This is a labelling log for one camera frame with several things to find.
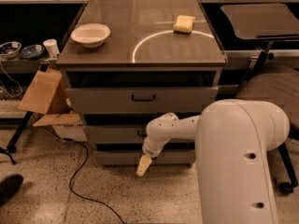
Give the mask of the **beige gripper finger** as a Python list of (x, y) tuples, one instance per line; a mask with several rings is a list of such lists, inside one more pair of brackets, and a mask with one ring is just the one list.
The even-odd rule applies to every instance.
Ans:
[(150, 167), (151, 163), (152, 159), (150, 156), (146, 154), (142, 155), (137, 166), (136, 175), (143, 176)]

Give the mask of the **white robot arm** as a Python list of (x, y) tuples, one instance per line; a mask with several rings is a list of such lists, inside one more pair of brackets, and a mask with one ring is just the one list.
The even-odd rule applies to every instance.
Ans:
[(147, 125), (136, 174), (170, 140), (193, 140), (203, 224), (278, 224), (267, 152), (289, 131), (286, 113), (265, 101), (220, 100), (186, 119), (166, 113)]

